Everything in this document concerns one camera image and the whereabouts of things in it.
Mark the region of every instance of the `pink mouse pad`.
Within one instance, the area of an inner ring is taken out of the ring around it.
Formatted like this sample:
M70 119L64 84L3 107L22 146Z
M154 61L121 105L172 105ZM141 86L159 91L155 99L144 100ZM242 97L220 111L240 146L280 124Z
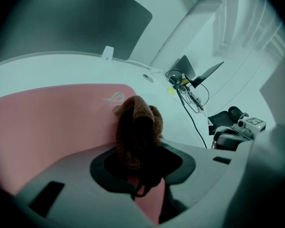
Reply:
M115 142L112 109L135 95L127 85L63 85L0 98L0 185L16 194L69 154Z

